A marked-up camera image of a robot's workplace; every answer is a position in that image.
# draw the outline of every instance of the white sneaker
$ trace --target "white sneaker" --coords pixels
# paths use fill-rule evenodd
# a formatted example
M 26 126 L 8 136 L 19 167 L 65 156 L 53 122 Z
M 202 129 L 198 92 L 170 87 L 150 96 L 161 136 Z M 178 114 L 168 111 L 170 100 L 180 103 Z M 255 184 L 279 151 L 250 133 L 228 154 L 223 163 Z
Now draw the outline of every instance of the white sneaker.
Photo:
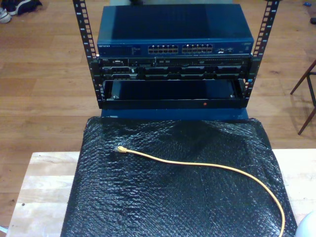
M 0 7 L 0 23 L 8 23 L 11 18 L 12 17 L 6 12 L 6 10 Z

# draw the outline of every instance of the server rack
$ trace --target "server rack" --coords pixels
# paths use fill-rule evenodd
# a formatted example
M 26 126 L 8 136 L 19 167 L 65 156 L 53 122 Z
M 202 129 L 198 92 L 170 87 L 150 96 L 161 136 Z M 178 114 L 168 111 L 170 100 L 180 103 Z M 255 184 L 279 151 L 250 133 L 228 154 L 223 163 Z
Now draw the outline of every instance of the server rack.
M 93 81 L 94 90 L 96 93 L 98 105 L 100 109 L 108 110 L 108 109 L 206 109 L 206 108 L 246 108 L 248 101 L 251 96 L 251 92 L 256 81 L 256 77 L 259 71 L 259 67 L 264 55 L 264 51 L 267 46 L 267 42 L 272 30 L 273 22 L 275 20 L 275 16 L 277 13 L 277 8 L 279 5 L 279 0 L 268 0 L 265 8 L 264 16 L 262 19 L 262 23 L 260 26 L 259 35 L 257 37 L 256 43 L 254 45 L 253 54 L 247 57 L 229 57 L 226 56 L 217 56 L 213 57 L 213 59 L 221 60 L 225 62 L 225 60 L 236 60 L 240 62 L 240 66 L 243 66 L 242 72 L 238 72 L 236 78 L 231 78 L 232 75 L 228 75 L 228 79 L 218 78 L 216 76 L 216 72 L 214 71 L 214 78 L 210 81 L 208 80 L 185 80 L 181 84 L 188 84 L 188 89 L 192 84 L 190 81 L 194 81 L 198 88 L 202 88 L 207 83 L 217 83 L 219 84 L 220 80 L 224 79 L 229 81 L 230 84 L 228 88 L 232 90 L 232 93 L 226 91 L 227 95 L 216 96 L 215 98 L 161 98 L 161 99 L 151 99 L 149 96 L 142 95 L 141 90 L 137 91 L 137 88 L 142 88 L 144 85 L 146 86 L 157 86 L 160 82 L 157 80 L 121 80 L 117 81 L 115 79 L 109 78 L 104 79 L 102 77 L 102 67 L 108 66 L 106 61 L 102 60 L 98 57 L 94 45 L 94 40 L 92 36 L 90 21 L 88 17 L 88 12 L 86 8 L 85 0 L 73 0 L 76 17 L 81 33 L 81 38 L 83 42 L 83 47 L 85 50 L 86 58 L 88 61 L 91 78 Z M 166 59 L 152 59 L 154 60 L 152 66 L 153 67 L 164 67 L 167 66 L 165 64 Z M 172 64 L 169 62 L 168 65 L 176 66 L 177 64 Z M 123 59 L 121 60 L 121 67 L 128 68 L 128 70 L 137 70 L 141 67 L 137 65 L 137 62 L 134 62 L 132 59 Z M 208 68 L 213 68 L 214 70 L 218 70 L 218 64 L 210 63 Z M 168 83 L 168 87 L 170 87 L 169 93 L 172 94 L 172 90 L 177 88 L 177 85 L 172 85 L 175 81 L 167 81 L 163 82 Z M 118 95 L 115 95 L 115 91 L 121 89 L 121 87 L 134 87 L 134 94 L 138 94 L 139 96 L 131 97 L 129 93 L 124 95 L 125 98 L 119 98 Z

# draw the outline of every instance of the network switch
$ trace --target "network switch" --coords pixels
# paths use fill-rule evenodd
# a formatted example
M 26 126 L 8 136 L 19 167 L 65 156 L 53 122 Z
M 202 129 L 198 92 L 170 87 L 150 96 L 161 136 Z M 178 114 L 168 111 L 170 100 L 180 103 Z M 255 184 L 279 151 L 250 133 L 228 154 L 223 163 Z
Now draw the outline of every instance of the network switch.
M 100 57 L 250 55 L 253 37 L 239 4 L 107 6 Z

